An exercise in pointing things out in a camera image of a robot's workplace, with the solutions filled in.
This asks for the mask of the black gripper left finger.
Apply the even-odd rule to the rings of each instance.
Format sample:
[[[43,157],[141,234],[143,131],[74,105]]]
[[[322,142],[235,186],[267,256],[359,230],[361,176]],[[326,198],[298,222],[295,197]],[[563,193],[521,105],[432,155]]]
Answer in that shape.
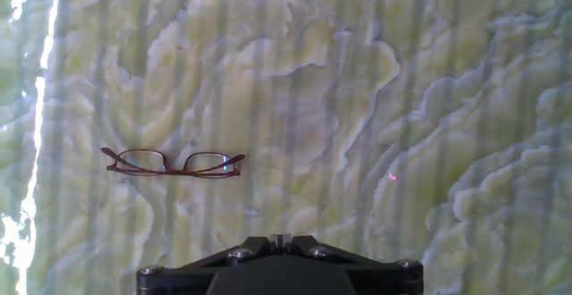
[[[215,275],[223,269],[275,255],[280,248],[281,235],[272,234],[248,237],[240,245],[178,268],[144,265],[136,272],[136,294],[206,294]]]

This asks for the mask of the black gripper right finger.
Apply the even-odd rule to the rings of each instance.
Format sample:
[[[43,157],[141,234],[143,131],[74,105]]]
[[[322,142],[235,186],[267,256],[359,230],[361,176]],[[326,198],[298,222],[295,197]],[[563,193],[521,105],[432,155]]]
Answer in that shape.
[[[424,293],[424,266],[415,259],[382,263],[322,243],[311,235],[280,235],[280,251],[340,268],[358,294]]]

